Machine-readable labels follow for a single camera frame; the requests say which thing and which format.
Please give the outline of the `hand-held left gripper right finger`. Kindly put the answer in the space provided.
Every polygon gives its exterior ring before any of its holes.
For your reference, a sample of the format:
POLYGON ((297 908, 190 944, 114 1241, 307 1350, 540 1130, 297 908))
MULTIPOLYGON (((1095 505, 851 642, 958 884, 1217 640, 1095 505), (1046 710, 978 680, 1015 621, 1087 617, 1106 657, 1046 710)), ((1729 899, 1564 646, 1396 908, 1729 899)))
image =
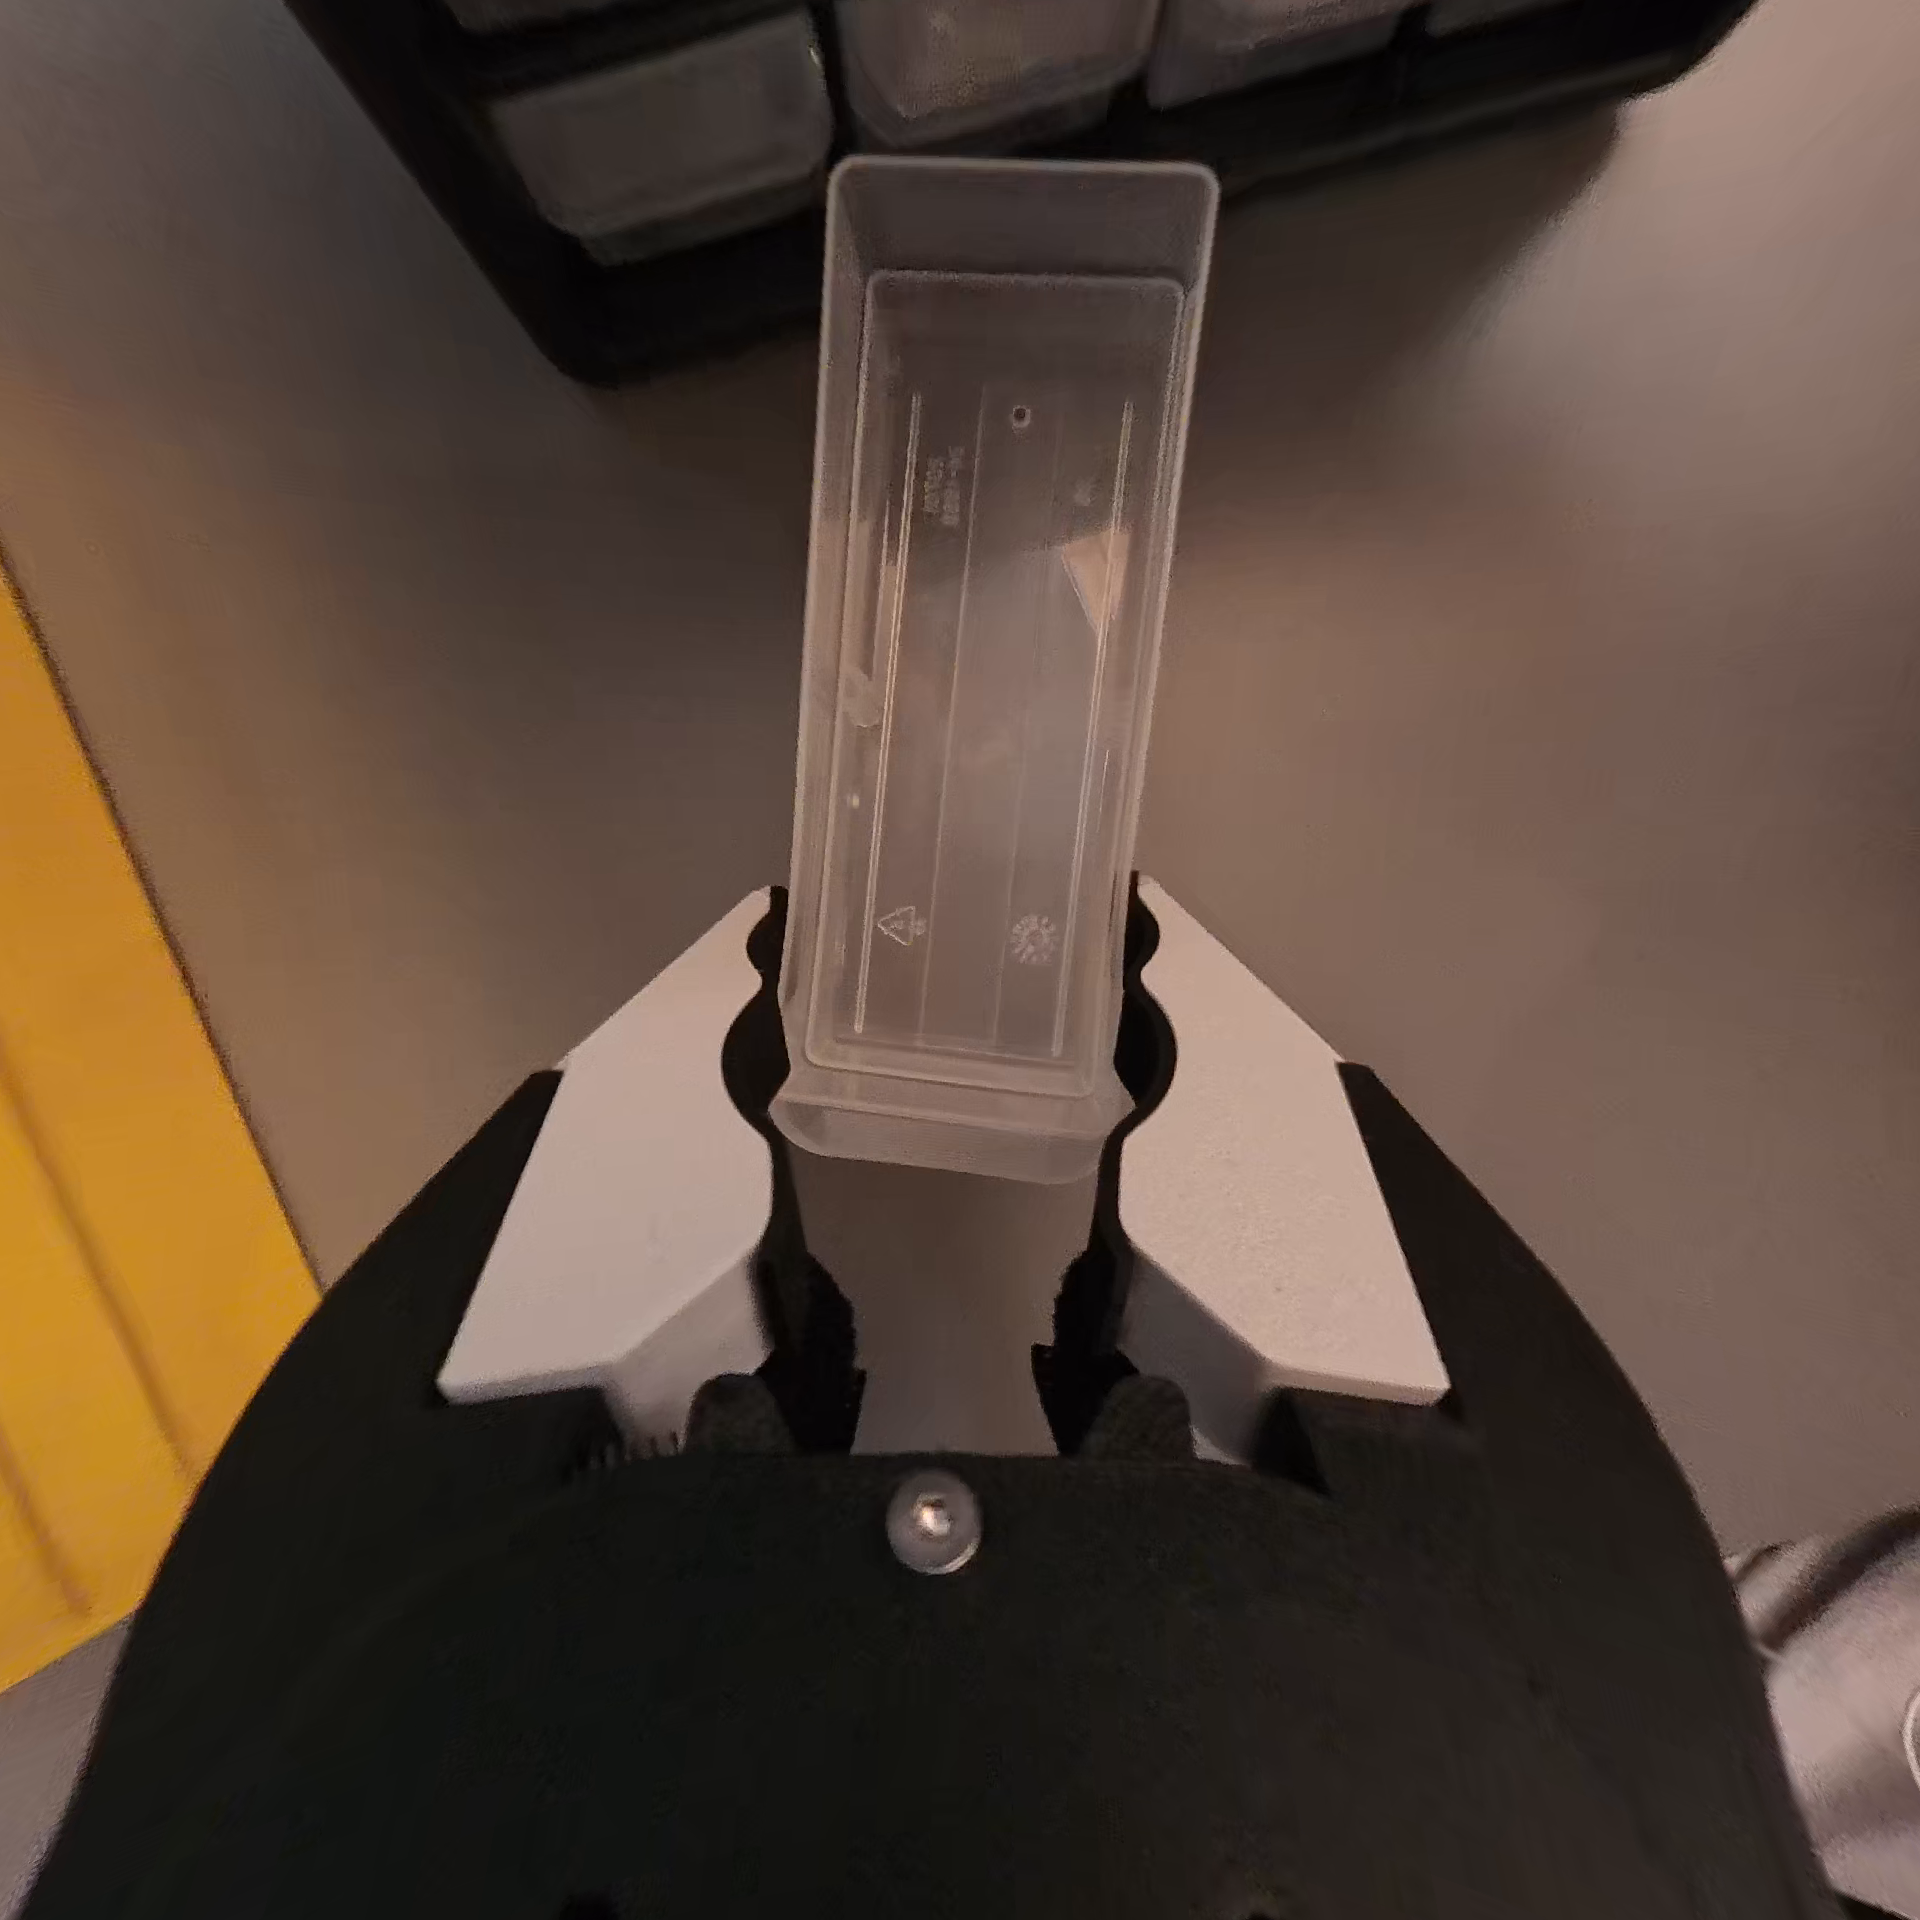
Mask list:
POLYGON ((1033 1350, 1060 1456, 1310 1464, 1305 1408, 1443 1408, 1338 1052, 1168 889, 1135 881, 1089 1243, 1033 1350))

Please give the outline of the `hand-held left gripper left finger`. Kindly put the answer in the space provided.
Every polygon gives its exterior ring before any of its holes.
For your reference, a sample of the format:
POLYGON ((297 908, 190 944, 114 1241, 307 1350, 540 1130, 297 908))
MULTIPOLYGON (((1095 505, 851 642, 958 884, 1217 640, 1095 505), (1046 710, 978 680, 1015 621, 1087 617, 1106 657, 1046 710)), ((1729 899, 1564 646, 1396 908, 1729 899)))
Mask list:
POLYGON ((566 1058, 447 1401, 591 1388, 663 1450, 707 1380, 758 1377, 800 1450, 851 1452, 855 1317, 807 1249, 771 1115, 783 942, 785 889, 745 897, 566 1058))

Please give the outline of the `yellow plastic bin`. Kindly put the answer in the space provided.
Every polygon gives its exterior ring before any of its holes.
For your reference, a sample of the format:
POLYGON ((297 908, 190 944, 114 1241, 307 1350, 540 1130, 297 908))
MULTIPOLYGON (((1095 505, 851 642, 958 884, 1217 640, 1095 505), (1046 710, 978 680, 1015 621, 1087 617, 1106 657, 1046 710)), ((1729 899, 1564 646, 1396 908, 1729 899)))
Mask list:
POLYGON ((321 1286, 3 582, 3 1684, 144 1601, 321 1286))

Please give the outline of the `clear plastic drawer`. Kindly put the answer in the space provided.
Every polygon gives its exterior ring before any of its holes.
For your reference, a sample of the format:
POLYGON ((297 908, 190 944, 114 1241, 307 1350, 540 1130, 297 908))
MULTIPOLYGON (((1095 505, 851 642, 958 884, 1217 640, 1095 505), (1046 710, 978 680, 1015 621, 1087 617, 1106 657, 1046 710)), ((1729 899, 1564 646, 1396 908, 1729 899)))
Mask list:
POLYGON ((1072 1184, 1131 1108, 1217 205, 1196 162, 832 172, 774 1101, 812 1154, 1072 1184))

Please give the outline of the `black drawer cabinet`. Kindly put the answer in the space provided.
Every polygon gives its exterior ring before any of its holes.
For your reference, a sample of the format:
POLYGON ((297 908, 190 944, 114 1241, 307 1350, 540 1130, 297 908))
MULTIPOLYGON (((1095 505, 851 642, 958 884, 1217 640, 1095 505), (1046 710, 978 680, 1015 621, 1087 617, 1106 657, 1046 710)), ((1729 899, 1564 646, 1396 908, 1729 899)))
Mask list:
MULTIPOLYGON (((883 153, 857 132, 855 57, 832 5, 604 5, 482 32, 454 5, 295 2, 287 12, 345 85, 404 174, 486 275, 545 358, 614 388, 752 345, 818 315, 822 185, 744 230, 670 238, 639 260, 601 264, 516 184, 487 108, 516 91, 594 78, 617 59, 676 52, 766 16, 795 16, 823 54, 825 157, 883 153)), ((1350 174, 1553 112, 1622 105, 1700 66, 1754 5, 1492 5, 1452 29, 1443 5, 1394 5, 1384 50, 1313 65, 1299 78, 1235 78, 1192 102, 1154 102, 1126 81, 1104 105, 1059 108, 1012 136, 1018 157, 1196 160, 1230 197, 1350 174)))

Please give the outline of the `grid of translucent drawers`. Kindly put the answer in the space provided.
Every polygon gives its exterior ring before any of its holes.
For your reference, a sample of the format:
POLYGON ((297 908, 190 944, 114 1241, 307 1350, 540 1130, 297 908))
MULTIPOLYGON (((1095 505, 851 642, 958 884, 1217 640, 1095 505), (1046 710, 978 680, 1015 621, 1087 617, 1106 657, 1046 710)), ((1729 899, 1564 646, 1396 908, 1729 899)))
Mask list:
POLYGON ((594 258, 806 204, 836 149, 1006 153, 1130 86, 1212 105, 1547 5, 854 2, 700 8, 658 45, 499 91, 482 118, 537 213, 594 258))

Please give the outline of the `person's white shirt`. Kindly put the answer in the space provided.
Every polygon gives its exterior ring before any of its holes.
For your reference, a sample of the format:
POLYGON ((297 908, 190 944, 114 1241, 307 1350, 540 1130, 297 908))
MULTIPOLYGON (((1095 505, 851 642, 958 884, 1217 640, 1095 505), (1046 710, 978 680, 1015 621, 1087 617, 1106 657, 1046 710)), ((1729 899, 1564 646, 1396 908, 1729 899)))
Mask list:
POLYGON ((1793 1794, 1858 1914, 1919 1916, 1919 1510, 1727 1562, 1793 1794))

